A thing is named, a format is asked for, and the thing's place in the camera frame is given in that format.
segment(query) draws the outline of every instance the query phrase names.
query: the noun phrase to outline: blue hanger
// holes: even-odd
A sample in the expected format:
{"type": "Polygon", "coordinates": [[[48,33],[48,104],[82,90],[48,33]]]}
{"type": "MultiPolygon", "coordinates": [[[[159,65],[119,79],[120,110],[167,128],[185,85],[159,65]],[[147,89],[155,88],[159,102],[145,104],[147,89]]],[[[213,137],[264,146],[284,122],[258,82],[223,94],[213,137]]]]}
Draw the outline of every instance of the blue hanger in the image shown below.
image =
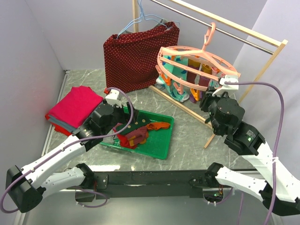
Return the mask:
{"type": "Polygon", "coordinates": [[[157,16],[157,15],[154,15],[154,14],[148,14],[148,15],[145,15],[144,14],[144,9],[143,9],[143,7],[142,7],[142,0],[140,0],[140,2],[139,1],[137,1],[137,4],[139,5],[139,7],[140,7],[140,17],[139,18],[136,18],[136,19],[134,19],[134,20],[132,20],[123,30],[121,30],[120,32],[119,32],[119,34],[117,35],[117,39],[119,38],[119,36],[120,36],[120,34],[121,33],[123,33],[124,31],[126,31],[130,26],[132,26],[133,24],[135,24],[135,23],[139,23],[139,22],[141,22],[142,20],[143,20],[143,18],[145,19],[145,20],[154,20],[154,21],[156,21],[157,23],[159,23],[159,24],[161,24],[161,25],[164,25],[166,28],[167,28],[167,26],[165,25],[165,24],[163,24],[163,23],[161,23],[161,22],[159,22],[159,21],[157,21],[157,20],[155,20],[155,19],[152,19],[152,18],[149,18],[149,19],[146,19],[146,16],[150,16],[150,15],[152,15],[152,16],[155,16],[155,17],[157,17],[157,18],[159,18],[159,19],[161,19],[162,20],[162,18],[160,18],[159,16],[157,16]]]}

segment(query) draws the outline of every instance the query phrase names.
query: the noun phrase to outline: clothes rail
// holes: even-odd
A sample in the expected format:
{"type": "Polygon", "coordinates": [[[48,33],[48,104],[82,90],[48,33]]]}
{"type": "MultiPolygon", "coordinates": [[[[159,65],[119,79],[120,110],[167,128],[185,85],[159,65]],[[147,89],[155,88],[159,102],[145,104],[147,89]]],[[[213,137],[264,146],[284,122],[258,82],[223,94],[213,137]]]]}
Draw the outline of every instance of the clothes rail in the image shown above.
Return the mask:
{"type": "MultiPolygon", "coordinates": [[[[202,21],[202,20],[198,20],[197,18],[194,18],[194,17],[192,17],[192,16],[190,16],[190,15],[188,15],[188,14],[186,14],[186,13],[183,13],[183,12],[177,10],[177,9],[174,9],[174,8],[172,8],[172,7],[170,7],[170,6],[166,5],[166,4],[164,4],[164,3],[161,3],[161,2],[156,1],[156,0],[150,0],[150,1],[152,1],[152,2],[154,2],[154,3],[156,3],[156,4],[159,4],[159,5],[161,5],[161,6],[165,7],[165,8],[167,8],[167,9],[169,9],[169,10],[175,12],[175,13],[178,13],[178,14],[180,14],[180,15],[182,15],[182,16],[185,16],[185,17],[187,17],[187,18],[189,18],[189,19],[191,19],[191,20],[194,20],[194,21],[196,21],[196,22],[198,22],[198,23],[201,23],[201,24],[203,24],[203,25],[205,25],[205,26],[207,26],[207,27],[211,27],[211,25],[210,25],[209,23],[206,23],[206,22],[204,22],[204,21],[202,21]]],[[[242,39],[242,38],[240,38],[240,37],[238,37],[238,36],[235,36],[234,34],[228,33],[227,31],[224,31],[224,30],[219,29],[219,28],[217,28],[217,27],[216,27],[216,31],[218,31],[218,32],[220,32],[220,33],[222,33],[222,34],[225,34],[225,35],[227,35],[227,36],[229,36],[229,37],[231,37],[231,38],[234,38],[234,39],[236,39],[236,40],[238,40],[238,41],[241,41],[241,42],[243,42],[243,43],[245,43],[245,44],[247,44],[247,45],[250,45],[250,46],[252,46],[252,47],[254,47],[254,48],[257,48],[257,49],[259,49],[259,50],[261,50],[261,51],[263,51],[263,52],[265,52],[265,53],[268,53],[268,54],[270,54],[270,55],[272,55],[272,54],[274,53],[274,52],[272,52],[272,51],[270,51],[270,50],[268,50],[268,49],[265,49],[265,48],[263,48],[263,47],[260,47],[260,46],[258,46],[258,45],[256,45],[256,44],[252,43],[252,42],[249,42],[249,41],[247,41],[247,40],[244,40],[244,39],[242,39]]]]}

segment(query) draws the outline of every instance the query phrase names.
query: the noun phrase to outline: hanger hook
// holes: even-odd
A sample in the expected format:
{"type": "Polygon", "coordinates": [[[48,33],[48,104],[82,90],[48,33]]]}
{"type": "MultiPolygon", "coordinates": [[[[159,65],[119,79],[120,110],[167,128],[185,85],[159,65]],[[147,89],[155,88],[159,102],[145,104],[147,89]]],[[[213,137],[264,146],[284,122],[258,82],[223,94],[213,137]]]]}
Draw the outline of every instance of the hanger hook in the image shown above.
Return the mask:
{"type": "Polygon", "coordinates": [[[208,46],[210,44],[212,37],[214,36],[215,30],[216,30],[216,24],[214,22],[212,22],[211,27],[209,27],[207,29],[207,32],[204,35],[204,44],[203,44],[202,50],[205,51],[206,46],[208,46]]]}

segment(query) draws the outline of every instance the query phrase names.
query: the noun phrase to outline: green basket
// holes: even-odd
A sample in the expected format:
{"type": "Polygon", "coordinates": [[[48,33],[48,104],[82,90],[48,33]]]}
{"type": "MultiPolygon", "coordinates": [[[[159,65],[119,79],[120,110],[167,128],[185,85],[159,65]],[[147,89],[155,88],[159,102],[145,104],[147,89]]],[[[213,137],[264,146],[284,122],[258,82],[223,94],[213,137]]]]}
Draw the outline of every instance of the green basket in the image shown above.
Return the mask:
{"type": "MultiPolygon", "coordinates": [[[[124,107],[124,112],[128,113],[128,109],[124,107]]],[[[100,144],[112,147],[118,150],[130,151],[132,153],[138,153],[146,156],[151,156],[159,159],[166,159],[168,155],[172,129],[174,125],[174,118],[172,116],[160,115],[157,113],[147,112],[139,110],[139,113],[146,115],[151,122],[167,122],[170,123],[168,129],[151,130],[149,131],[149,137],[145,144],[138,144],[136,149],[128,149],[120,146],[119,139],[114,140],[114,144],[101,142],[100,144]]]]}

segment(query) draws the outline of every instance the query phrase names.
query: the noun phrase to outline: marble tabletop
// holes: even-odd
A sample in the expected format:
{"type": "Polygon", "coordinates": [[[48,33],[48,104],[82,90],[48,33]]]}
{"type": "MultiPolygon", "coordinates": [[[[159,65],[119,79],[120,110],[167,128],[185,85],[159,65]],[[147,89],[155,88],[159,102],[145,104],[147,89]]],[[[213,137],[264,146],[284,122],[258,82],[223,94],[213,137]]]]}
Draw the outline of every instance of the marble tabletop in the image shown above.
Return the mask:
{"type": "MultiPolygon", "coordinates": [[[[103,90],[106,87],[105,71],[98,69],[70,71],[61,98],[65,97],[73,86],[80,85],[89,86],[97,94],[104,97],[103,90]]],[[[250,163],[223,144],[223,137],[216,136],[208,148],[204,149],[204,145],[212,135],[212,130],[152,90],[133,91],[128,93],[128,96],[136,109],[174,117],[174,127],[167,159],[161,160],[133,154],[99,144],[71,160],[60,171],[68,167],[72,168],[78,163],[97,166],[98,171],[196,170],[207,169],[213,162],[221,163],[231,169],[252,169],[250,163]]],[[[201,112],[199,104],[186,101],[184,105],[207,118],[207,115],[201,112]]],[[[54,132],[50,140],[49,151],[65,139],[66,136],[63,134],[54,132]]]]}

